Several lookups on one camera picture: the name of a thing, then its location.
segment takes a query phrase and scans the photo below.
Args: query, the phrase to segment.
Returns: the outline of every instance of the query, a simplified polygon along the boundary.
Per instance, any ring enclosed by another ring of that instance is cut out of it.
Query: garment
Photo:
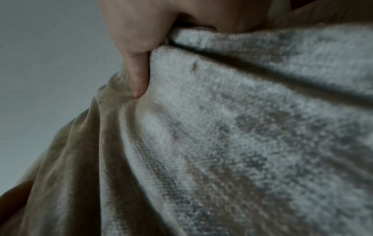
[[[62,127],[1,236],[373,235],[373,1],[175,29]]]

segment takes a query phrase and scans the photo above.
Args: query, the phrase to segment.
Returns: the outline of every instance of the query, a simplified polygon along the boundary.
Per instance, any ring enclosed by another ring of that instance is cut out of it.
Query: gray wall
[[[95,0],[0,1],[0,194],[120,62]]]

